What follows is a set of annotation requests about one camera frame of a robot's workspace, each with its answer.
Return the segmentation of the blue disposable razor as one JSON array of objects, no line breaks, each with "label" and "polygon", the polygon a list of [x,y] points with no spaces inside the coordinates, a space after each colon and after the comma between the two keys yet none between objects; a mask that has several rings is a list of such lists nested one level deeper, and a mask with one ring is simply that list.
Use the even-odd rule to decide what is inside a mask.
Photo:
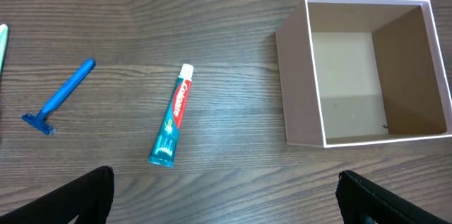
[{"label": "blue disposable razor", "polygon": [[41,131],[45,135],[53,135],[57,130],[48,125],[47,117],[53,113],[65,100],[72,94],[85,77],[95,68],[95,60],[86,60],[77,71],[58,89],[57,92],[44,104],[42,109],[37,113],[27,113],[22,119],[29,125]]}]

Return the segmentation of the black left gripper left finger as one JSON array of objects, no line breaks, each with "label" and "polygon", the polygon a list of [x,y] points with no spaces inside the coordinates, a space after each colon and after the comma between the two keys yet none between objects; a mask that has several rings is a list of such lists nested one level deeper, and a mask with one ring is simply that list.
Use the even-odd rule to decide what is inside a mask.
[{"label": "black left gripper left finger", "polygon": [[1,216],[2,223],[105,223],[114,198],[114,172],[101,166]]}]

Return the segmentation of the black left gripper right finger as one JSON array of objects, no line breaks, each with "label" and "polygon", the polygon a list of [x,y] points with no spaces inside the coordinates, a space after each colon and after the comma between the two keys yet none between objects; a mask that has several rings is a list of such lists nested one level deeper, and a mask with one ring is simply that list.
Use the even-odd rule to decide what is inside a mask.
[{"label": "black left gripper right finger", "polygon": [[335,196],[344,224],[448,224],[351,170],[339,174]]}]

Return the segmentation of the green white toothbrush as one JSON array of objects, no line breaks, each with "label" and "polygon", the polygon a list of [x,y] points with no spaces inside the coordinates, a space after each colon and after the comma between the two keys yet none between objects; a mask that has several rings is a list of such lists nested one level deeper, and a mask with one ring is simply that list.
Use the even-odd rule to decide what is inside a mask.
[{"label": "green white toothbrush", "polygon": [[3,69],[3,64],[4,64],[4,57],[6,55],[6,48],[7,48],[7,44],[8,44],[8,34],[9,34],[9,29],[8,26],[6,24],[1,24],[0,25],[0,73],[2,72]]}]

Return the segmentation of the open white cardboard box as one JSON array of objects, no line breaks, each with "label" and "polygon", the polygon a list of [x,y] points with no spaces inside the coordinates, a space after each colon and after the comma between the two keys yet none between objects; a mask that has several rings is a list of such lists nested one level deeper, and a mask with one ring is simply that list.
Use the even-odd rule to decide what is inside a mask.
[{"label": "open white cardboard box", "polygon": [[430,0],[301,0],[275,40],[288,144],[451,136]]}]

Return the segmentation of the Colgate toothpaste tube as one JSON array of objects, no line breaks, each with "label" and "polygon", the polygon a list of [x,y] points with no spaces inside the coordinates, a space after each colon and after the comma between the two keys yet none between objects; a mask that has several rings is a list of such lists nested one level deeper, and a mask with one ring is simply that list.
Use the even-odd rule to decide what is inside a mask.
[{"label": "Colgate toothpaste tube", "polygon": [[165,167],[174,166],[177,143],[179,141],[182,120],[192,84],[194,67],[183,64],[177,77],[174,92],[171,96],[162,126],[157,135],[148,162]]}]

